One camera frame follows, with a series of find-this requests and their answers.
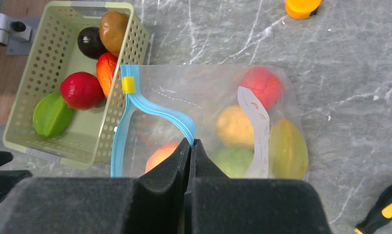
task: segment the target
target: toy fruit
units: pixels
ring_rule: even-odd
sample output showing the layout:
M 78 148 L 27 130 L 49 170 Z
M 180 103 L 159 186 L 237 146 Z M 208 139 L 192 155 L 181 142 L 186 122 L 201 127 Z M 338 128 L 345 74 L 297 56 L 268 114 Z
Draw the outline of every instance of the toy fruit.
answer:
M 230 106 L 220 114 L 216 131 L 226 146 L 254 149 L 254 128 L 239 105 Z
M 107 52 L 100 40 L 98 27 L 88 27 L 80 31 L 77 38 L 77 45 L 82 54 L 91 58 L 98 59 Z
M 52 92 L 36 105 L 32 122 L 35 132 L 44 138 L 62 133 L 70 124 L 74 110 L 65 104 L 59 92 Z
M 103 89 L 106 98 L 110 92 L 111 82 L 113 82 L 114 72 L 116 71 L 117 57 L 112 53 L 102 54 L 97 61 L 97 79 Z
M 249 69 L 240 86 L 252 90 L 266 110 L 272 108 L 284 90 L 279 78 L 264 67 Z
M 145 173 L 155 168 L 159 163 L 167 159 L 178 147 L 179 142 L 173 142 L 160 147 L 156 152 L 147 160 Z
M 275 178 L 301 179 L 308 168 L 307 143 L 300 131 L 283 118 L 271 129 L 269 166 Z
M 67 105 L 78 110 L 88 110 L 98 105 L 104 97 L 99 81 L 87 72 L 69 75 L 59 88 Z
M 116 57 L 120 54 L 128 21 L 129 17 L 118 11 L 108 12 L 101 18 L 101 42 Z
M 245 148 L 226 147 L 209 157 L 230 178 L 244 178 L 254 159 L 254 153 Z

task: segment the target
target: light green basket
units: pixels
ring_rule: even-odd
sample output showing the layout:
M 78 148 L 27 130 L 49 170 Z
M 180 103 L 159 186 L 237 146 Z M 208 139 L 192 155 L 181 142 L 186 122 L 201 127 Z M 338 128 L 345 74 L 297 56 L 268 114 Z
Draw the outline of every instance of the light green basket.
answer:
M 32 114 L 36 104 L 52 91 L 59 91 L 65 78 L 85 71 L 96 74 L 97 60 L 84 56 L 77 46 L 78 33 L 99 27 L 101 17 L 81 12 L 119 11 L 129 15 L 123 48 L 117 62 L 107 101 L 88 111 L 76 111 L 67 130 L 44 140 L 34 131 Z M 42 14 L 20 87 L 3 135 L 6 147 L 68 166 L 87 169 L 111 157 L 115 128 L 125 106 L 121 90 L 120 64 L 143 64 L 149 33 L 129 3 L 52 1 Z

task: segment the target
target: red apple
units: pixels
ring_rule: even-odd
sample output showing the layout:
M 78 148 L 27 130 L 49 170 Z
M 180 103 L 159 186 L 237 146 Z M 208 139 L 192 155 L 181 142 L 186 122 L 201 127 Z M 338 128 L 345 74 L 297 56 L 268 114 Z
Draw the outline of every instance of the red apple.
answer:
M 88 110 L 98 105 L 104 98 L 97 78 L 87 72 L 69 75 L 59 88 L 65 103 L 73 109 Z
M 284 90 L 281 80 L 264 67 L 249 69 L 240 86 L 250 89 L 266 110 L 272 108 Z

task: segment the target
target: gray marble countertop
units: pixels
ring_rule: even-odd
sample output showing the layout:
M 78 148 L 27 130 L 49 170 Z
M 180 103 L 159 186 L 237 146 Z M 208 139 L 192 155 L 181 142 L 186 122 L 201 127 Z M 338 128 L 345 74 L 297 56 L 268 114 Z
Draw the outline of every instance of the gray marble countertop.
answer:
M 392 183 L 392 0 L 323 0 L 307 20 L 283 0 L 133 0 L 152 34 L 150 64 L 283 68 L 303 110 L 310 183 L 335 234 L 352 234 Z M 0 150 L 5 150 L 1 136 Z M 37 176 L 108 176 L 14 152 L 1 169 Z M 392 234 L 392 222 L 376 234 Z

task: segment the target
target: screwdriver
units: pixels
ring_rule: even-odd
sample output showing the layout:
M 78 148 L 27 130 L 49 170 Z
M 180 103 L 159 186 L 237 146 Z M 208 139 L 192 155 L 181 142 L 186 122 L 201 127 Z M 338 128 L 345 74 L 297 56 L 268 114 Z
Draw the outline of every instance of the screwdriver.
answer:
M 358 234 L 374 234 L 392 220 L 392 185 L 386 188 L 364 221 L 355 226 Z

